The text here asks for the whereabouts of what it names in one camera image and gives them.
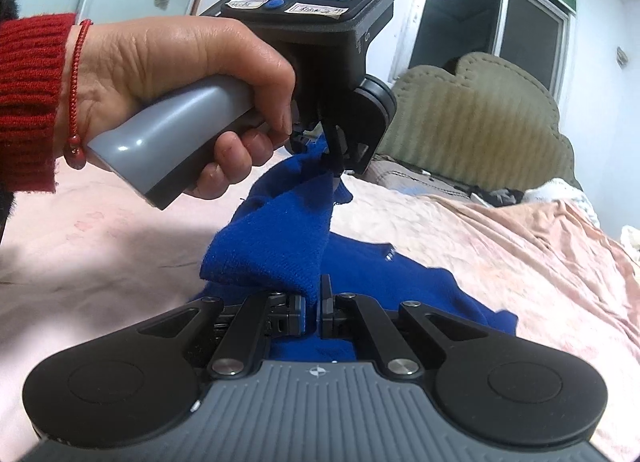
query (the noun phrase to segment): metal screw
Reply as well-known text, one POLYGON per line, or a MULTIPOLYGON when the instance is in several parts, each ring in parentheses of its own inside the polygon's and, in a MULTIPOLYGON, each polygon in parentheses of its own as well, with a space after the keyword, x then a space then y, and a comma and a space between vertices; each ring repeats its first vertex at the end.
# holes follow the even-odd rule
POLYGON ((415 361, 404 358, 391 359, 386 367, 397 376, 411 376, 420 368, 415 361))
POLYGON ((223 357, 213 361, 211 368, 221 376, 235 376, 244 370, 244 363, 237 359, 223 357))

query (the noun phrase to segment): blue fabric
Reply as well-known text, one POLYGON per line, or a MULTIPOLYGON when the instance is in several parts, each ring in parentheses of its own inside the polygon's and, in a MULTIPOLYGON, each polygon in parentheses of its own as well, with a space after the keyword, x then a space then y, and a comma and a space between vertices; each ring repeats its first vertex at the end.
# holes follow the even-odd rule
POLYGON ((342 183, 334 192, 333 174, 319 160, 325 148, 321 139, 306 154, 278 163, 255 182, 207 250, 200 276, 209 283, 197 298, 220 296, 234 305, 265 289, 305 296, 307 335, 275 341, 270 357, 279 360, 355 359, 348 341, 323 341, 314 334, 321 274, 331 276, 334 293, 373 296, 385 309, 417 299, 515 334, 514 314, 492 312, 466 295, 449 271, 423 267, 390 244, 366 244, 330 233, 334 203, 352 197, 342 183))

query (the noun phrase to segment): window pane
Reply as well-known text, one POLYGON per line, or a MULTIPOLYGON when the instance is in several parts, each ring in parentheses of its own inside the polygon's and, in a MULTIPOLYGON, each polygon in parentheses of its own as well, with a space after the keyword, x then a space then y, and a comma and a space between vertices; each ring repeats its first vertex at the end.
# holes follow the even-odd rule
POLYGON ((500 0, 426 0, 409 67, 492 52, 500 0))
POLYGON ((560 24, 530 0, 509 0, 500 56, 551 90, 560 24))

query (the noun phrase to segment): pink bed sheet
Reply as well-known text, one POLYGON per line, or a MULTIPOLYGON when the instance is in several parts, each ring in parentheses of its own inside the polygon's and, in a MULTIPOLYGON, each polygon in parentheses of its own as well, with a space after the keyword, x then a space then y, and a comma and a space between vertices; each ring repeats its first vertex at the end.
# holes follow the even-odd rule
MULTIPOLYGON (((18 198, 0 246, 2 462, 36 442, 20 400, 29 371, 197 293, 207 245, 261 171, 221 200, 180 197, 164 212, 97 168, 60 166, 55 196, 18 198)), ((335 209, 335 232, 450 269, 469 294, 518 314, 519 336, 590 362, 609 389, 593 443, 614 462, 638 456, 640 287, 617 243, 564 202, 496 210, 345 183, 354 201, 335 209)))

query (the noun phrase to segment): red string bracelet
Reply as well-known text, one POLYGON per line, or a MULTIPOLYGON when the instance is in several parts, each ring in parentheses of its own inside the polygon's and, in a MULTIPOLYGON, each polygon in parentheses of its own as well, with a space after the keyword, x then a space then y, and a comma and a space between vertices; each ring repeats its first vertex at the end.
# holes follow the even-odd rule
POLYGON ((81 146, 81 138, 78 133, 78 67, 80 64, 80 51, 86 38, 91 20, 80 22, 80 33, 74 48, 73 62, 71 64, 71 85, 69 88, 69 137, 63 150, 66 164, 74 169, 82 169, 86 164, 86 156, 81 146))

